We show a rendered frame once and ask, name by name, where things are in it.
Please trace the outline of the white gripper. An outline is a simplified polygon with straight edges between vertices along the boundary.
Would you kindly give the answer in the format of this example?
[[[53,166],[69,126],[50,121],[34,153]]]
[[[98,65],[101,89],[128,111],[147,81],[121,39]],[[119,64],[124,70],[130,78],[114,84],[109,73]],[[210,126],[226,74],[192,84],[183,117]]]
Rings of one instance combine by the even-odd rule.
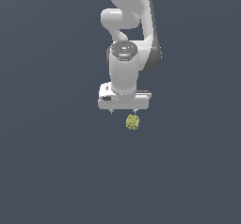
[[[100,109],[108,109],[110,114],[117,109],[131,109],[134,114],[139,109],[147,109],[152,94],[148,90],[137,90],[134,97],[123,99],[111,89],[111,83],[103,83],[99,89],[98,106]]]

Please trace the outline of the small yellow-green object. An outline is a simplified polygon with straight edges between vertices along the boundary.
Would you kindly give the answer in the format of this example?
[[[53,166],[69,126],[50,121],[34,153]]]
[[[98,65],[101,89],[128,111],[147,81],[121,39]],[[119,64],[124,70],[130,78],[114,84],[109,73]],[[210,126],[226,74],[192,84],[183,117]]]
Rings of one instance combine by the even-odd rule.
[[[136,130],[139,125],[139,117],[137,115],[130,114],[126,119],[126,127],[129,130]]]

